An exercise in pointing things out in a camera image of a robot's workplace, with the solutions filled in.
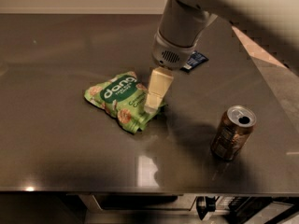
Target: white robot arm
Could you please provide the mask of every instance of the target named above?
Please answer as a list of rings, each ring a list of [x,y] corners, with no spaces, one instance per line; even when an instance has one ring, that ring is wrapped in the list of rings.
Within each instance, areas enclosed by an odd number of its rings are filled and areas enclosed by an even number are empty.
[[[168,0],[154,39],[155,63],[170,69],[183,66],[201,32],[215,20],[214,14],[258,38],[255,40],[262,47],[299,75],[299,0]],[[153,82],[149,80],[147,107],[157,108],[150,100],[161,96],[159,86],[164,87],[164,96],[172,80],[165,74],[160,77],[155,78],[161,81],[155,81],[155,91],[151,91]]]

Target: stainless steel surface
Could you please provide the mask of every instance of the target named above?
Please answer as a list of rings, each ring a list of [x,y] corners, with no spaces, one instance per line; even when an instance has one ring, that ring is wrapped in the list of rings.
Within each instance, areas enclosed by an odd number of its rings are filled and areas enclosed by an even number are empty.
[[[119,73],[146,83],[160,16],[1,15],[0,190],[298,195],[298,132],[230,25],[216,20],[177,71],[164,115],[131,135],[83,92]],[[237,158],[214,159],[221,114],[245,105],[257,128]]]
[[[252,60],[269,84],[271,91],[278,98],[292,125],[299,132],[299,77],[289,69],[257,58]]]

